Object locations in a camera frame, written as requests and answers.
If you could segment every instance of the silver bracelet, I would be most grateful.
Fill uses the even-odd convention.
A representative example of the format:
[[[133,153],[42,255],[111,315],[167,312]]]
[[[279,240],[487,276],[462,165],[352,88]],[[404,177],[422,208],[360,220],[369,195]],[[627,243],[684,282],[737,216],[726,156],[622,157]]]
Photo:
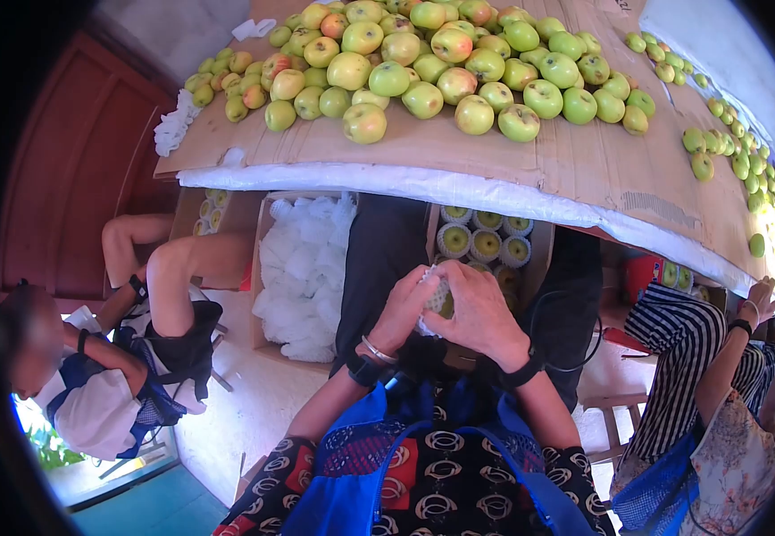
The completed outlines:
[[[367,338],[364,335],[361,335],[361,342],[365,347],[367,347],[368,350],[370,350],[374,356],[378,359],[382,359],[387,364],[397,364],[399,359],[392,358],[389,355],[386,355],[384,353],[379,352],[370,342],[367,340]]]

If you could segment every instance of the person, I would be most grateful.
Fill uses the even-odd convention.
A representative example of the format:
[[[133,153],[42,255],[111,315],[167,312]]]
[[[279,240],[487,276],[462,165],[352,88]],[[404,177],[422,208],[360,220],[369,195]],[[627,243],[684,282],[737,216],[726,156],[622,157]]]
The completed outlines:
[[[651,283],[630,310],[603,310],[659,355],[646,410],[610,494],[628,531],[728,534],[775,486],[775,346],[753,331],[775,310],[768,277],[725,329],[717,307]]]
[[[421,201],[361,198],[338,363],[216,536],[614,534],[563,401],[575,396],[596,323],[598,239],[557,229],[551,267],[516,322],[491,273],[451,260],[424,279],[425,212]],[[441,280],[454,299],[449,320],[424,310]],[[549,326],[559,310],[574,316],[536,330],[534,319]],[[487,357],[468,375],[450,369],[441,343],[413,334],[421,314]],[[557,352],[557,341],[573,354]],[[550,377],[545,363],[575,370]]]
[[[190,281],[242,273],[253,242],[236,233],[176,239],[142,266],[135,244],[167,239],[171,225],[169,214],[148,214],[104,226],[105,268],[116,290],[95,317],[83,306],[62,321],[38,285],[19,285],[0,305],[9,387],[33,398],[76,452],[134,458],[149,431],[206,411],[222,308]],[[112,329],[113,343],[104,337]]]

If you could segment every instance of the cardboard sheet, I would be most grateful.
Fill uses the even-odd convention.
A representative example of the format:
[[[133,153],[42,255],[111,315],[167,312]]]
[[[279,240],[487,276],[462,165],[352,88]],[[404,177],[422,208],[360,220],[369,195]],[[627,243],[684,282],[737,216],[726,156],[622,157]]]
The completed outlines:
[[[307,3],[254,3],[251,17],[274,18],[281,24]],[[577,126],[557,117],[543,121],[534,142],[515,143],[496,127],[481,136],[462,133],[454,125],[453,106],[445,105],[439,116],[420,121],[394,99],[386,110],[384,139],[361,146],[343,136],[339,119],[299,118],[288,130],[275,133],[266,128],[260,109],[241,123],[230,123],[220,95],[192,123],[179,149],[158,161],[156,174],[218,166],[230,147],[243,149],[242,166],[345,162],[464,173],[625,214],[699,242],[750,276],[766,274],[766,263],[747,250],[755,221],[729,159],[715,156],[714,179],[699,183],[682,146],[687,127],[722,132],[728,128],[709,113],[693,88],[663,84],[646,55],[635,54],[622,43],[626,32],[639,30],[642,2],[629,6],[626,0],[492,0],[491,4],[521,5],[537,18],[557,17],[571,32],[596,35],[611,69],[638,80],[655,101],[657,111],[647,134],[631,136],[620,124],[598,120]],[[231,47],[248,50],[257,60],[276,51],[267,38],[234,40]],[[521,102],[519,94],[516,101]]]

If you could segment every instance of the red wooden door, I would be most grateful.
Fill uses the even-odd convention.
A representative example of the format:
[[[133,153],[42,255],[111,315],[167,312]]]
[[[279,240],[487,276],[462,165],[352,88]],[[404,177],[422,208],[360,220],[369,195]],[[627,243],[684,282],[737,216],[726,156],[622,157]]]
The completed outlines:
[[[1,211],[0,297],[21,278],[62,312],[96,309],[107,285],[101,232],[119,214],[172,212],[179,187],[153,179],[153,128],[173,96],[79,33],[22,133]]]

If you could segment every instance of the white shirt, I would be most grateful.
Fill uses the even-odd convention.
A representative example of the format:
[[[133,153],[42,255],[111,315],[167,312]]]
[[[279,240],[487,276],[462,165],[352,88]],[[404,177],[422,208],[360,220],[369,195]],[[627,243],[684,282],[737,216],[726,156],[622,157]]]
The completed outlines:
[[[149,324],[149,315],[136,320],[142,324],[142,328],[135,326],[138,335],[143,335],[146,325]],[[101,331],[99,323],[87,306],[82,306],[72,313],[65,322],[91,333]],[[158,359],[152,345],[148,346],[158,374],[170,372]],[[64,347],[62,358],[66,359],[73,353],[74,349]],[[182,404],[188,413],[200,414],[206,411],[206,405],[195,397],[194,380],[183,381],[178,392],[177,387],[178,384],[166,385],[165,390],[171,397],[176,394],[174,400]],[[45,411],[48,404],[65,390],[66,385],[58,371],[33,401]],[[140,409],[141,402],[132,396],[123,371],[102,370],[90,377],[83,387],[72,389],[66,395],[66,400],[54,414],[54,422],[51,424],[71,450],[112,461],[117,454],[135,445],[135,437],[130,430]]]

